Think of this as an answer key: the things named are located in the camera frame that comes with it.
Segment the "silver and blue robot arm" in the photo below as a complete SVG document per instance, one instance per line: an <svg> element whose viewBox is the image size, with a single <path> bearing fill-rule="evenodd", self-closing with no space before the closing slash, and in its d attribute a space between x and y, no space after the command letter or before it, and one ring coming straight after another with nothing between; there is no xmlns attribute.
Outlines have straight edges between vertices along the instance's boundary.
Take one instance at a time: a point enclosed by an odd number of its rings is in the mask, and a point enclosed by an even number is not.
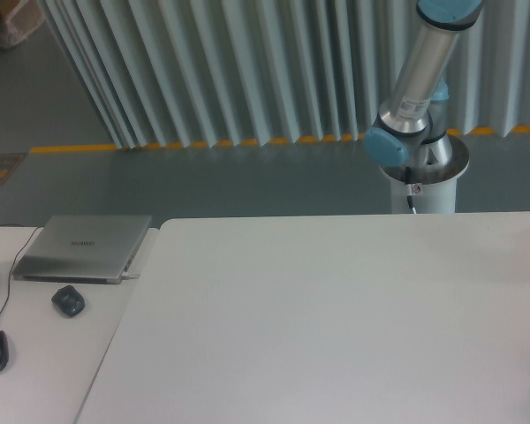
<svg viewBox="0 0 530 424"><path fill-rule="evenodd" d="M379 164L399 167L411 161L428 138L434 119L432 97L461 32L480 16L482 1L418 1L420 29L390 97L364 135L367 153Z"/></svg>

